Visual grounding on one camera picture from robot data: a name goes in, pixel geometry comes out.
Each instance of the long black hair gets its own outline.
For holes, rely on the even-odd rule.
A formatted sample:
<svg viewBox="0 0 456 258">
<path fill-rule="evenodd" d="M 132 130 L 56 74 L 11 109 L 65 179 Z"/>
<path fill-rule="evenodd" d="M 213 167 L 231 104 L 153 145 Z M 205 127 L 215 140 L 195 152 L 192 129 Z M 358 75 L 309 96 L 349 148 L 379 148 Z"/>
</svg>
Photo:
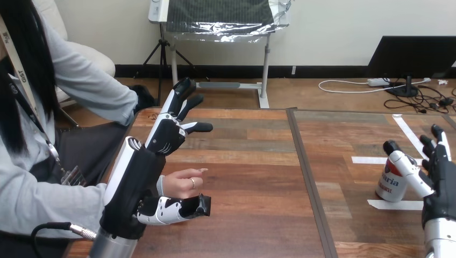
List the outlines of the long black hair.
<svg viewBox="0 0 456 258">
<path fill-rule="evenodd" d="M 45 113 L 57 112 L 59 102 L 55 93 L 54 66 L 41 19 L 32 0 L 0 0 L 0 15 Z M 8 57 L 5 59 L 3 64 L 9 61 Z M 27 145 L 18 106 L 9 87 L 8 72 L 5 65 L 0 68 L 0 135 L 8 151 L 20 153 L 27 149 Z"/>
</svg>

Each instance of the prosthetic hand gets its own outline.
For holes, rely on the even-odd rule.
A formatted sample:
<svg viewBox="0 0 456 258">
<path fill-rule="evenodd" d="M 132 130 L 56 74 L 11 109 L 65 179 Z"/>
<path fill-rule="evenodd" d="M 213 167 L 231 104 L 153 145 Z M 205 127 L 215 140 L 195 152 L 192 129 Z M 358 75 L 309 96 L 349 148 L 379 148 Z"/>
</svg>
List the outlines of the prosthetic hand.
<svg viewBox="0 0 456 258">
<path fill-rule="evenodd" d="M 180 124 L 192 108 L 203 102 L 201 94 L 186 100 L 195 90 L 196 83 L 189 78 L 174 86 L 147 137 L 145 146 L 149 151 L 167 156 L 184 143 L 188 134 L 212 131 L 212 125 L 208 123 Z"/>
<path fill-rule="evenodd" d="M 451 162 L 445 132 L 437 125 L 431 131 L 437 143 L 424 135 L 420 137 L 423 152 L 429 157 L 422 164 L 428 176 L 413 165 L 394 141 L 385 142 L 383 148 L 397 170 L 424 198 L 422 225 L 426 258 L 448 258 L 454 257 L 456 249 L 456 165 Z"/>
<path fill-rule="evenodd" d="M 146 225 L 168 225 L 210 215 L 211 198 L 188 199 L 158 196 L 155 185 L 166 163 L 166 155 L 177 150 L 192 132 L 210 132 L 211 124 L 180 125 L 188 111 L 202 102 L 202 95 L 186 100 L 196 89 L 185 78 L 176 84 L 142 145 L 125 138 L 103 198 L 105 209 L 90 257 L 131 257 Z"/>
</svg>

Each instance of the white cable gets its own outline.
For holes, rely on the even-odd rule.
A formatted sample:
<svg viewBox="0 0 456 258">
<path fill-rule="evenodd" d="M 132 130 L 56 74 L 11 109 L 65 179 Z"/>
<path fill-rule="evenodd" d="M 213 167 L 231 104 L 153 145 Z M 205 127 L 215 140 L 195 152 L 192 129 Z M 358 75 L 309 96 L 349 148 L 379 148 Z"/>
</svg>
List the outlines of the white cable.
<svg viewBox="0 0 456 258">
<path fill-rule="evenodd" d="M 430 81 L 431 81 L 431 79 L 425 78 L 424 80 L 422 80 L 422 81 L 420 81 L 420 82 L 412 82 L 412 84 L 418 84 L 418 83 L 430 82 Z M 326 89 L 323 89 L 323 88 L 322 88 L 322 84 L 323 84 L 323 83 L 326 83 L 326 82 L 343 82 L 343 83 L 350 83 L 350 84 L 367 84 L 367 82 L 348 82 L 348 81 L 338 81 L 338 80 L 327 80 L 327 81 L 323 81 L 323 82 L 321 82 L 321 83 L 318 84 L 318 87 L 319 87 L 321 90 L 324 90 L 324 91 L 326 91 L 326 92 L 332 92 L 332 93 L 371 93 L 371 92 L 382 91 L 382 90 L 389 90 L 389 89 L 392 89 L 392 88 L 400 88 L 400 87 L 405 86 L 405 84 L 403 84 L 403 85 L 399 85 L 399 86 L 395 86 L 395 87 L 389 87 L 389 88 L 377 89 L 377 90 L 368 90 L 368 91 L 336 91 L 336 90 L 326 90 Z"/>
</svg>

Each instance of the can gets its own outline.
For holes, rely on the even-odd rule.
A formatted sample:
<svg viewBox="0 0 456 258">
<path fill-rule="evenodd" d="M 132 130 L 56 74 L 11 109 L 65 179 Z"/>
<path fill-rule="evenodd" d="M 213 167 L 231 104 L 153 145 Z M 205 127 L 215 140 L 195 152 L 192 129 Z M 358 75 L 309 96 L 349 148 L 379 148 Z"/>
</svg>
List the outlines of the can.
<svg viewBox="0 0 456 258">
<path fill-rule="evenodd" d="M 407 190 L 407 180 L 397 170 L 396 166 L 387 159 L 382 176 L 375 192 L 384 200 L 399 202 Z"/>
</svg>

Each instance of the woman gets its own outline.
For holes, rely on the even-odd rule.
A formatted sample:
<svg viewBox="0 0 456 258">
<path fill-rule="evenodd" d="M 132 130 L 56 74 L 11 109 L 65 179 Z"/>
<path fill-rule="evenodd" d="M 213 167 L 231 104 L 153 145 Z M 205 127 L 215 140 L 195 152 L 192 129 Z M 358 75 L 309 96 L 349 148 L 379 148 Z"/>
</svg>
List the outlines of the woman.
<svg viewBox="0 0 456 258">
<path fill-rule="evenodd" d="M 27 97 L 15 74 L 3 42 L 0 46 L 0 253 L 6 257 L 34 257 L 27 238 L 39 224 L 71 221 L 94 231 L 103 211 L 105 184 L 96 184 L 121 143 L 126 125 L 139 110 L 151 106 L 142 87 L 136 92 L 121 85 L 93 63 L 69 48 L 37 13 L 31 0 L 1 0 L 0 15 L 13 40 L 32 89 L 38 124 L 20 105 L 17 90 Z M 83 130 L 54 127 L 59 103 L 58 86 L 99 116 L 116 121 Z M 46 138 L 59 152 L 61 167 L 78 166 L 92 186 L 61 185 L 60 165 L 49 153 Z M 161 177 L 160 194 L 186 198 L 197 195 L 202 171 L 188 169 Z M 75 238 L 70 232 L 42 230 L 40 237 Z M 40 244 L 46 257 L 60 257 L 65 245 Z"/>
</svg>

